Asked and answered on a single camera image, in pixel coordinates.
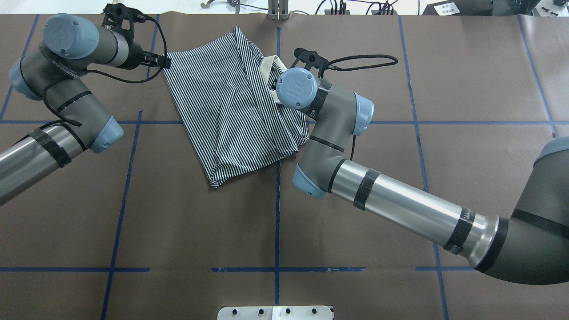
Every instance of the blue grid line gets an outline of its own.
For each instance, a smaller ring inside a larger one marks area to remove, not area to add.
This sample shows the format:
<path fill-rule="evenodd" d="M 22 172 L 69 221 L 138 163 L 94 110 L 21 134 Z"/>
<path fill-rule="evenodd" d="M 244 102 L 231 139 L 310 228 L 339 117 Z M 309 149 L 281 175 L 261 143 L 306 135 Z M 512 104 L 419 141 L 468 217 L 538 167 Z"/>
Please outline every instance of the blue grid line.
<path fill-rule="evenodd" d="M 519 23 L 519 30 L 522 34 L 522 41 L 523 46 L 526 49 L 527 59 L 529 60 L 531 71 L 533 72 L 535 83 L 537 84 L 537 88 L 539 91 L 539 96 L 541 97 L 541 101 L 543 102 L 543 107 L 545 108 L 545 113 L 547 114 L 547 119 L 549 119 L 549 123 L 551 125 L 551 130 L 555 134 L 555 138 L 557 138 L 557 130 L 555 126 L 552 124 L 553 118 L 551 117 L 551 112 L 549 111 L 549 105 L 547 104 L 547 100 L 545 99 L 545 95 L 543 94 L 543 88 L 541 86 L 541 81 L 539 81 L 539 77 L 537 76 L 537 71 L 535 70 L 535 65 L 533 63 L 533 58 L 531 57 L 530 48 L 527 46 L 527 39 L 526 39 L 526 31 L 523 28 L 522 23 L 522 16 L 518 14 L 518 23 Z"/>
<path fill-rule="evenodd" d="M 362 272 L 367 269 L 364 266 L 280 266 L 279 272 Z M 229 267 L 211 268 L 213 273 L 224 272 L 275 272 L 273 267 Z"/>
<path fill-rule="evenodd" d="M 281 56 L 281 27 L 277 27 L 277 56 Z M 277 203 L 275 205 L 275 306 L 281 303 L 280 274 L 281 267 L 281 161 L 277 161 Z"/>
<path fill-rule="evenodd" d="M 160 22 L 160 15 L 156 15 L 156 22 Z M 154 44 L 156 43 L 156 32 L 158 31 L 158 25 L 154 24 L 154 33 L 152 34 L 152 44 L 150 45 L 150 52 L 154 52 Z M 150 66 L 146 70 L 146 78 L 150 77 Z"/>
<path fill-rule="evenodd" d="M 24 266 L 0 267 L 0 272 L 109 272 L 110 268 Z M 150 272 L 150 268 L 115 268 L 115 272 Z"/>
<path fill-rule="evenodd" d="M 428 180 L 427 180 L 427 172 L 425 169 L 424 163 L 424 156 L 423 156 L 423 146 L 421 145 L 421 138 L 419 132 L 419 119 L 417 117 L 417 109 L 415 107 L 415 97 L 413 95 L 413 89 L 411 87 L 411 72 L 409 70 L 409 59 L 407 57 L 407 48 L 405 46 L 405 33 L 403 31 L 403 20 L 401 16 L 398 17 L 399 19 L 399 33 L 401 34 L 401 46 L 403 48 L 403 58 L 405 60 L 405 71 L 407 73 L 407 85 L 409 86 L 409 98 L 411 100 L 411 105 L 413 106 L 413 121 L 415 126 L 415 135 L 417 137 L 417 147 L 419 150 L 419 159 L 421 164 L 421 173 L 423 175 L 423 185 L 426 192 L 428 190 Z M 443 316 L 444 320 L 448 320 L 448 308 L 447 308 L 447 297 L 444 292 L 444 282 L 443 282 L 443 273 L 440 267 L 440 257 L 439 257 L 439 248 L 437 244 L 433 243 L 433 250 L 435 252 L 435 262 L 436 262 L 436 273 L 439 280 L 439 291 L 440 291 L 440 299 L 443 308 Z"/>
<path fill-rule="evenodd" d="M 30 30 L 30 34 L 28 35 L 26 45 L 24 46 L 24 50 L 22 51 L 22 57 L 26 55 L 26 52 L 28 51 L 28 47 L 30 46 L 30 41 L 35 31 L 35 27 L 38 24 L 38 19 L 39 19 L 39 14 L 36 14 L 36 17 L 34 19 L 34 24 L 32 24 L 32 29 Z M 14 87 L 12 87 L 12 85 L 10 84 L 10 87 L 8 88 L 8 93 L 6 94 L 6 98 L 4 99 L 4 104 L 2 105 L 2 111 L 0 111 L 0 121 L 2 121 L 2 118 L 4 118 L 4 114 L 6 113 L 6 108 L 8 108 L 8 102 L 10 101 L 10 96 L 12 95 L 13 89 Z"/>
<path fill-rule="evenodd" d="M 142 119 L 142 110 L 140 110 L 140 112 L 138 113 L 138 121 L 140 121 L 141 119 Z M 116 261 L 117 261 L 118 243 L 119 243 L 119 239 L 121 237 L 122 221 L 123 221 L 123 218 L 125 216 L 126 198 L 128 196 L 128 193 L 129 193 L 130 177 L 131 177 L 132 172 L 133 172 L 134 153 L 137 150 L 138 133 L 140 131 L 140 128 L 141 128 L 141 125 L 140 125 L 140 123 L 138 123 L 137 127 L 134 131 L 133 147 L 132 147 L 131 152 L 130 152 L 129 168 L 128 168 L 128 171 L 126 173 L 125 190 L 124 190 L 124 193 L 122 195 L 121 212 L 118 215 L 117 234 L 115 235 L 115 238 L 114 238 L 113 256 L 112 256 L 111 261 L 110 261 L 109 277 L 107 278 L 107 287 L 105 290 L 105 300 L 103 301 L 103 308 L 102 308 L 102 312 L 101 312 L 101 320 L 105 319 L 107 307 L 109 305 L 110 289 L 111 289 L 111 285 L 113 283 L 113 274 L 115 272 L 114 266 L 115 266 Z"/>
<path fill-rule="evenodd" d="M 418 266 L 415 268 L 415 271 L 423 272 L 423 271 L 475 271 L 470 266 Z"/>

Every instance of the blue joint cap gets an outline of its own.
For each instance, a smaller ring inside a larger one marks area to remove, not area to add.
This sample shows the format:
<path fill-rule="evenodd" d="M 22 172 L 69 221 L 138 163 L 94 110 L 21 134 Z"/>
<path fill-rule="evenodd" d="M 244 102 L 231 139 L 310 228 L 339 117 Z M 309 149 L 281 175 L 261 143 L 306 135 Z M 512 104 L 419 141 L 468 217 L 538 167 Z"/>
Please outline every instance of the blue joint cap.
<path fill-rule="evenodd" d="M 284 71 L 277 81 L 277 97 L 290 109 L 302 109 L 314 100 L 318 83 L 310 71 L 292 68 Z"/>
<path fill-rule="evenodd" d="M 60 57 L 81 59 L 97 48 L 99 31 L 93 22 L 85 18 L 58 13 L 47 19 L 43 41 Z"/>
<path fill-rule="evenodd" d="M 113 116 L 110 116 L 109 121 L 107 121 L 105 127 L 95 139 L 95 142 L 93 142 L 91 150 L 95 153 L 101 153 L 122 138 L 124 134 L 125 132 L 122 130 L 117 120 L 115 120 Z"/>
<path fill-rule="evenodd" d="M 300 192 L 307 195 L 313 196 L 314 198 L 322 198 L 326 192 L 317 185 L 314 184 L 307 176 L 302 172 L 302 169 L 297 164 L 296 170 L 294 171 L 294 176 L 292 178 L 292 185 L 297 188 Z"/>
<path fill-rule="evenodd" d="M 16 64 L 12 66 L 10 71 L 8 71 L 8 78 L 10 78 L 10 83 L 12 83 L 12 87 L 14 87 L 16 91 L 25 95 L 26 97 L 32 100 L 41 100 L 42 97 L 36 95 L 32 91 L 32 89 L 28 87 L 28 84 L 26 83 L 24 77 L 22 76 L 22 69 L 20 66 L 20 64 L 22 63 L 22 59 L 24 59 L 24 57 L 18 60 L 18 62 L 16 62 Z"/>
<path fill-rule="evenodd" d="M 554 139 L 554 140 L 550 141 L 547 145 L 545 145 L 545 147 L 543 147 L 543 150 L 541 151 L 539 157 L 537 157 L 537 159 L 535 160 L 534 165 L 541 158 L 543 158 L 549 154 L 559 152 L 559 151 L 565 151 L 565 150 L 569 150 L 569 137 Z"/>
<path fill-rule="evenodd" d="M 355 92 L 354 94 L 356 95 L 356 124 L 354 126 L 353 134 L 361 136 L 372 121 L 373 112 L 376 107 L 373 105 L 371 100 L 364 98 Z"/>

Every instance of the black and white stripes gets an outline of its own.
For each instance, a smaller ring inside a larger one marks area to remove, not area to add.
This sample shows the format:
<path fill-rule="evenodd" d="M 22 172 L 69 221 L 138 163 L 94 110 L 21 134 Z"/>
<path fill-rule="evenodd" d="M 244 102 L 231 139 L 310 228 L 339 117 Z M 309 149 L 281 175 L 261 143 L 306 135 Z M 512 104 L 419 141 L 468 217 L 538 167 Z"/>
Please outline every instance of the black and white stripes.
<path fill-rule="evenodd" d="M 166 80 L 212 187 L 286 158 L 308 140 L 304 115 L 275 104 L 259 71 L 261 50 L 239 27 L 168 54 Z M 282 72 L 273 64 L 269 83 Z"/>

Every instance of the black tape band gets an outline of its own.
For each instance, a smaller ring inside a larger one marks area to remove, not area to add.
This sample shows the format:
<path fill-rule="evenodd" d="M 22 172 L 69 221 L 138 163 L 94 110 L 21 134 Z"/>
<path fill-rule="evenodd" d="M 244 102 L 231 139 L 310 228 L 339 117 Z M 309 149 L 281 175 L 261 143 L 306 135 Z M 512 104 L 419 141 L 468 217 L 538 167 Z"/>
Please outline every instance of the black tape band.
<path fill-rule="evenodd" d="M 379 171 L 368 169 L 368 172 L 365 173 L 364 178 L 360 182 L 360 187 L 357 189 L 356 197 L 354 198 L 354 207 L 360 210 L 365 210 L 365 203 L 368 201 L 373 183 L 379 175 Z"/>
<path fill-rule="evenodd" d="M 320 86 L 318 87 L 318 91 L 316 91 L 316 97 L 312 101 L 312 103 L 308 106 L 308 111 L 306 111 L 306 115 L 316 120 L 318 118 L 318 114 L 324 105 L 324 100 L 328 96 L 328 92 L 332 87 L 332 83 L 328 81 L 326 78 L 322 78 L 320 81 Z"/>
<path fill-rule="evenodd" d="M 494 240 L 492 240 L 492 244 L 490 245 L 490 249 L 482 259 L 482 261 L 476 266 L 476 270 L 484 273 L 488 271 L 496 262 L 496 258 L 500 254 L 500 250 L 502 250 L 502 246 L 504 245 L 504 241 L 506 241 L 506 235 L 508 234 L 508 220 L 506 218 L 500 217 L 498 221 L 498 230 L 496 230 L 496 234 L 494 235 Z"/>
<path fill-rule="evenodd" d="M 342 148 L 341 146 L 335 145 L 334 143 L 328 142 L 328 141 L 326 141 L 326 140 L 324 140 L 324 139 L 320 139 L 319 137 L 310 136 L 310 140 L 314 140 L 314 141 L 316 141 L 316 142 L 320 142 L 320 143 L 322 143 L 323 145 L 327 145 L 327 146 L 329 146 L 330 148 L 333 148 L 333 149 L 338 150 L 339 152 L 342 152 L 342 153 L 344 152 L 344 148 Z"/>
<path fill-rule="evenodd" d="M 73 136 L 73 138 L 75 138 L 75 140 L 77 141 L 77 143 L 79 143 L 79 145 L 81 146 L 81 149 L 83 151 L 87 150 L 87 147 L 85 146 L 85 144 L 83 143 L 83 141 L 81 140 L 81 138 L 79 138 L 79 136 L 77 135 L 77 133 L 75 133 L 75 131 L 71 130 L 71 128 L 65 123 L 65 122 L 61 122 L 59 123 L 60 126 L 64 127 L 67 129 L 67 131 L 69 131 L 69 133 Z"/>
<path fill-rule="evenodd" d="M 565 239 L 569 239 L 569 227 L 549 219 L 525 212 L 523 210 L 515 209 L 512 213 L 513 219 L 522 220 L 545 231 L 549 231 Z"/>
<path fill-rule="evenodd" d="M 88 95 L 91 95 L 91 94 L 92 94 L 92 92 L 89 91 L 89 90 L 83 91 L 83 92 L 79 93 L 79 94 L 76 95 L 75 97 L 73 97 L 73 98 L 67 100 L 67 101 L 64 102 L 61 106 L 59 106 L 59 107 L 56 109 L 56 112 L 57 112 L 57 113 L 60 113 L 61 111 L 63 111 L 63 109 L 67 108 L 67 107 L 68 107 L 70 104 L 72 104 L 73 102 L 75 102 L 75 101 L 77 101 L 77 100 L 83 98 L 84 96 L 88 96 Z"/>
<path fill-rule="evenodd" d="M 35 129 L 30 133 L 35 141 L 39 143 L 54 159 L 60 168 L 71 163 L 71 158 L 67 151 L 60 147 L 47 133 L 41 129 Z"/>
<path fill-rule="evenodd" d="M 462 208 L 460 218 L 456 222 L 455 229 L 452 231 L 451 237 L 443 246 L 443 249 L 458 255 L 463 250 L 464 242 L 468 238 L 468 234 L 472 229 L 472 223 L 476 213 L 470 209 Z"/>
<path fill-rule="evenodd" d="M 330 178 L 330 184 L 328 185 L 328 193 L 330 194 L 332 193 L 332 185 L 334 184 L 334 179 L 336 179 L 336 174 L 338 173 L 338 170 L 340 170 L 340 167 L 345 161 L 346 159 L 340 160 L 340 162 L 338 162 L 338 165 L 334 169 L 334 172 L 332 173 L 332 177 Z"/>

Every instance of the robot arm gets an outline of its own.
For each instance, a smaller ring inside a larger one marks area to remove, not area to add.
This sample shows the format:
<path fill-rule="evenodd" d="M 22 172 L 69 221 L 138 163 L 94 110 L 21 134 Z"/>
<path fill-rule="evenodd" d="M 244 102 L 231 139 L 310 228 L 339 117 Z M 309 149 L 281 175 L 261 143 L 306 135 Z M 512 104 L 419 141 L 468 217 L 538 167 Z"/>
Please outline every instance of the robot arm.
<path fill-rule="evenodd" d="M 0 206 L 83 151 L 100 153 L 123 136 L 118 122 L 79 79 L 89 64 L 123 69 L 142 64 L 160 70 L 170 66 L 170 58 L 143 51 L 133 41 L 134 22 L 151 17 L 121 3 L 107 5 L 104 12 L 103 25 L 109 28 L 74 15 L 53 15 L 39 48 L 10 70 L 17 91 L 43 100 L 61 120 L 34 130 L 0 153 Z M 128 30 L 121 28 L 123 20 L 129 21 Z"/>
<path fill-rule="evenodd" d="M 368 99 L 303 68 L 287 70 L 276 86 L 284 106 L 317 121 L 293 178 L 301 192 L 336 195 L 495 278 L 569 281 L 569 138 L 545 147 L 510 219 L 483 216 L 342 157 L 349 137 L 362 134 L 372 119 Z"/>

